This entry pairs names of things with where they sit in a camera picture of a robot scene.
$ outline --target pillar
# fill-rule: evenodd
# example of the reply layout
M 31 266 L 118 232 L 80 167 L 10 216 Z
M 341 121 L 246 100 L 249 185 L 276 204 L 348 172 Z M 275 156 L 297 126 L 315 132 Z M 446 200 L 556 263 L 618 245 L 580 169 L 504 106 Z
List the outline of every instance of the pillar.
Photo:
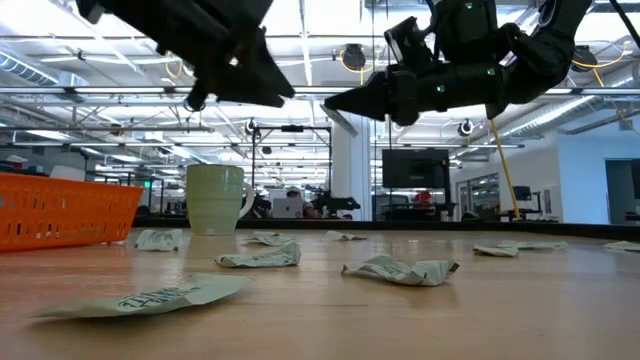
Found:
M 354 221 L 371 221 L 371 169 L 369 129 L 372 120 L 345 114 L 358 132 L 352 136 L 338 123 L 333 123 L 333 168 L 331 191 L 334 197 L 353 197 L 360 210 L 350 213 Z

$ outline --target laptop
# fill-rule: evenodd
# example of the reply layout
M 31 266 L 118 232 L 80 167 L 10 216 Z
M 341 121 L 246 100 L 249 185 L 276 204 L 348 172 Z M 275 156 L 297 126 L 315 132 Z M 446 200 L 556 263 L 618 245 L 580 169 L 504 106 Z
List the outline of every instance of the laptop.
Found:
M 273 199 L 274 219 L 302 219 L 301 199 Z

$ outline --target security camera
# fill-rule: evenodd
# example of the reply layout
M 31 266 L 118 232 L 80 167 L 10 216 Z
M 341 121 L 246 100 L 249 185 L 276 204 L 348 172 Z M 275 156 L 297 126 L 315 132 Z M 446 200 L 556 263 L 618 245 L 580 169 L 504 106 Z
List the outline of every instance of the security camera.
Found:
M 471 120 L 466 119 L 463 123 L 458 125 L 458 135 L 462 137 L 469 137 L 473 132 L 473 123 Z

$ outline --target ceramic mug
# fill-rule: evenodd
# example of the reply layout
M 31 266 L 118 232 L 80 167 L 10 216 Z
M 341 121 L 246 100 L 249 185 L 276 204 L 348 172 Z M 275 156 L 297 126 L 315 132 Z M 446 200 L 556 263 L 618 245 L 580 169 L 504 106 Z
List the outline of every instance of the ceramic mug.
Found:
M 242 208 L 242 188 L 247 202 Z M 187 213 L 194 235 L 230 235 L 239 218 L 246 215 L 255 193 L 244 182 L 244 170 L 227 165 L 187 167 Z

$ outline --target ceiling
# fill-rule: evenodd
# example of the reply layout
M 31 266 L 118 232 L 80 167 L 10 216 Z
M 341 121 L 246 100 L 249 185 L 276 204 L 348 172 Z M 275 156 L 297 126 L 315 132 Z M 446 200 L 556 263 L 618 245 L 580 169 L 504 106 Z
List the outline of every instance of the ceiling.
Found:
M 267 28 L 269 49 L 291 84 L 294 86 L 358 86 L 362 79 L 366 80 L 369 73 L 361 76 L 359 73 L 350 72 L 342 65 L 339 56 L 334 60 L 333 55 L 339 55 L 348 43 L 361 44 L 369 67 L 375 65 L 378 69 L 382 69 L 390 60 L 385 41 L 381 36 L 382 32 L 408 16 L 416 16 L 421 27 L 429 22 L 428 8 L 421 4 L 420 0 L 390 0 L 388 12 L 384 6 L 385 1 L 375 2 L 376 7 L 371 9 L 372 0 L 364 3 L 360 0 L 275 0 L 263 25 Z M 522 15 L 528 8 L 528 1 L 522 0 L 500 0 L 498 4 L 499 23 L 516 21 L 519 18 L 522 20 Z M 65 10 L 65 6 L 71 7 L 72 11 Z M 180 60 L 171 55 L 161 57 L 155 53 L 156 44 L 144 34 L 113 16 L 105 16 L 97 25 L 91 26 L 81 21 L 73 11 L 75 11 L 73 1 L 0 0 L 0 46 L 2 46 L 0 52 L 2 49 L 8 49 L 7 51 L 21 56 L 25 62 L 52 76 L 60 71 L 76 74 L 86 80 L 90 86 L 190 86 L 193 84 L 192 77 L 182 67 Z M 640 16 L 637 13 L 630 13 L 629 17 L 632 22 L 640 23 Z M 605 77 L 608 73 L 615 72 L 637 58 L 638 49 L 635 45 L 627 47 L 623 45 L 628 39 L 626 28 L 618 15 L 612 12 L 587 15 L 576 35 L 576 42 L 580 45 L 589 45 L 591 51 L 602 63 L 613 61 L 621 55 L 623 50 L 626 51 L 619 62 L 601 70 Z M 85 61 L 78 59 L 79 53 Z M 2 71 L 0 71 L 0 85 L 34 86 Z M 595 82 L 590 72 L 572 71 L 562 86 L 595 86 Z M 118 99 L 132 102 L 141 99 L 132 94 L 120 97 L 91 95 L 87 102 L 95 106 L 74 105 L 76 106 L 75 115 L 74 108 L 71 107 L 73 103 L 70 101 L 61 102 L 53 96 L 28 94 L 13 96 L 14 101 L 19 101 L 25 106 L 37 107 L 37 110 L 50 114 L 56 123 L 62 121 L 71 124 L 75 121 L 75 124 L 78 124 L 80 121 L 78 126 L 100 127 L 122 124 L 164 128 L 186 127 L 189 119 L 189 127 L 203 126 L 211 131 L 164 131 L 161 135 L 164 141 L 216 144 L 250 142 L 250 138 L 247 138 L 244 132 L 244 125 L 249 119 L 253 119 L 259 126 L 285 124 L 332 126 L 332 121 L 319 107 L 322 98 L 321 94 L 298 97 L 287 101 L 282 109 L 222 103 L 220 106 L 210 106 L 201 114 L 192 116 L 180 106 L 171 107 L 160 104 L 118 106 Z M 156 102 L 170 100 L 160 99 L 159 96 L 148 96 L 142 99 Z M 553 103 L 553 100 L 545 98 L 523 106 L 512 105 L 497 119 L 497 124 L 502 127 L 549 103 Z M 24 125 L 25 122 L 18 120 L 28 120 L 31 121 L 30 125 L 37 123 L 45 125 L 43 116 L 36 116 L 33 113 L 28 115 L 29 119 L 4 118 L 0 122 L 5 125 Z M 392 127 L 391 137 L 398 143 L 463 143 L 464 140 L 457 134 L 457 126 L 464 119 L 470 119 L 479 125 L 476 131 L 488 131 L 488 126 L 484 123 L 486 120 L 484 107 L 472 106 L 451 109 L 446 113 L 424 113 L 420 120 L 408 130 Z M 384 142 L 389 137 L 388 126 L 379 123 L 372 129 L 371 134 Z M 74 136 L 79 140 L 91 142 L 132 142 L 139 141 L 145 135 L 141 132 L 114 137 L 108 132 L 92 131 L 77 133 Z M 314 147 L 274 147 L 272 154 L 260 155 L 264 165 L 272 166 L 273 169 L 265 167 L 261 170 L 262 177 L 259 182 L 272 182 L 277 170 L 275 162 L 282 159 L 305 159 L 305 161 L 309 160 L 309 163 L 305 164 L 304 168 L 297 168 L 290 175 L 280 176 L 278 182 L 281 179 L 284 179 L 285 183 L 298 185 L 305 182 L 324 182 L 327 167 L 318 159 L 328 157 L 328 149 L 324 144 L 328 141 L 326 131 L 316 133 L 305 131 L 296 134 L 275 131 L 263 141 L 264 144 L 304 143 L 313 144 Z M 110 153 L 109 149 L 95 150 L 105 154 Z M 247 165 L 249 162 L 246 159 L 248 155 L 246 152 L 249 150 L 250 148 L 242 147 L 233 149 L 193 147 L 190 152 L 207 161 Z M 176 164 L 183 163 L 179 156 L 169 156 L 169 159 L 159 158 L 155 150 L 146 149 L 137 153 L 137 157 L 141 160 L 155 160 L 156 164 L 168 161 Z

